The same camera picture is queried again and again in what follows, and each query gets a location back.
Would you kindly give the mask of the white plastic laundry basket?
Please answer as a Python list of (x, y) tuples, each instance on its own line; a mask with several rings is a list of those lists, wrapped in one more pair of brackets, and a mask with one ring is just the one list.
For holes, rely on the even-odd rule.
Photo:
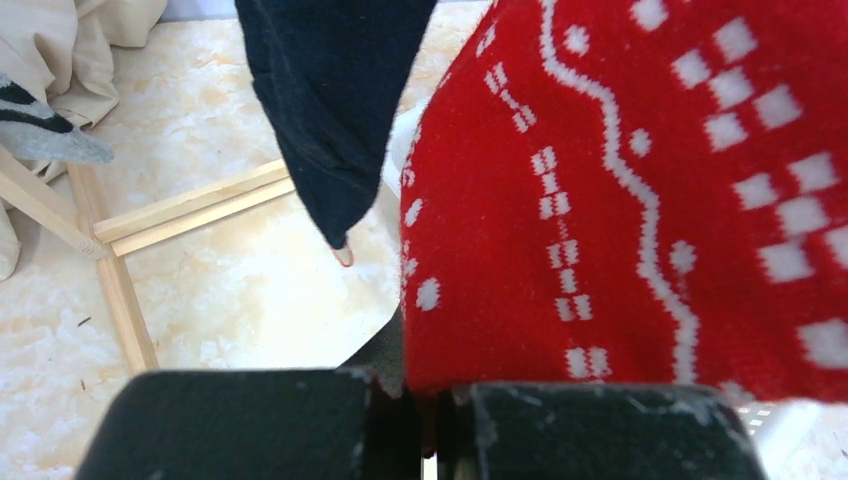
[[(396, 116), (393, 122), (382, 177), (395, 198), (400, 197), (401, 167), (410, 151), (412, 137), (425, 106), (422, 101)], [(810, 401), (753, 402), (737, 408), (769, 479), (779, 476), (786, 461), (804, 442), (823, 410), (823, 405)]]

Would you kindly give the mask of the red snowflake sock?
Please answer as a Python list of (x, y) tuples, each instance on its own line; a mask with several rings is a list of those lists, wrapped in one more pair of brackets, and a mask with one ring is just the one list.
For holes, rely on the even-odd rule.
[(847, 398), (843, 1), (495, 1), (401, 191), (416, 393)]

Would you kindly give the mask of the navy red sock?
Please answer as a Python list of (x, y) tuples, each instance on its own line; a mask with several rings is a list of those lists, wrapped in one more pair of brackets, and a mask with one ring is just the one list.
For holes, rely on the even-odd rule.
[(373, 205), (433, 1), (238, 1), (257, 99), (296, 192), (339, 263)]

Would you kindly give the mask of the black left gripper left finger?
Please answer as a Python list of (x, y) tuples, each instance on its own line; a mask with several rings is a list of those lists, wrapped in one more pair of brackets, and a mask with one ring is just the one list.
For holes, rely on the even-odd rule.
[(411, 405), (361, 368), (157, 371), (107, 409), (80, 479), (417, 479)]

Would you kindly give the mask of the white grey sock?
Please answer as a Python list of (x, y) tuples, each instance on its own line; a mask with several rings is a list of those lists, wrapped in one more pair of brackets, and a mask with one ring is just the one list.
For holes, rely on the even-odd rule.
[(24, 160), (106, 164), (111, 148), (87, 135), (1, 73), (1, 143)]

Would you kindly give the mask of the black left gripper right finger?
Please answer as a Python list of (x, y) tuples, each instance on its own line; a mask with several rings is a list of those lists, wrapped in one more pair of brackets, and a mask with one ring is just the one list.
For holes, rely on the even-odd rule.
[(764, 479), (734, 409), (695, 386), (477, 383), (440, 399), (440, 479)]

